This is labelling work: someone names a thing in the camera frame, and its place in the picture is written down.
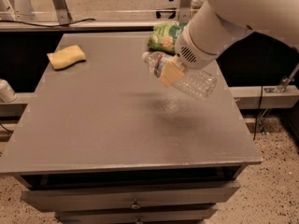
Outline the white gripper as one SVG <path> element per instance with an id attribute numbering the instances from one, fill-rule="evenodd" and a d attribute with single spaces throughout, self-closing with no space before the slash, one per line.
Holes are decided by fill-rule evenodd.
<path id="1" fill-rule="evenodd" d="M 223 50 L 224 30 L 222 28 L 199 28 L 187 25 L 176 40 L 175 53 L 178 58 L 161 62 L 159 80 L 169 87 L 185 76 L 187 67 L 203 69 L 216 60 Z"/>

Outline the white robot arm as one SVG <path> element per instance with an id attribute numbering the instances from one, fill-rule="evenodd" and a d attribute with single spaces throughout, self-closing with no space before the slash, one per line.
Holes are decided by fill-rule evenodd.
<path id="1" fill-rule="evenodd" d="M 190 68 L 217 61 L 230 86 L 276 85 L 298 62 L 299 0 L 204 0 L 176 54 Z"/>

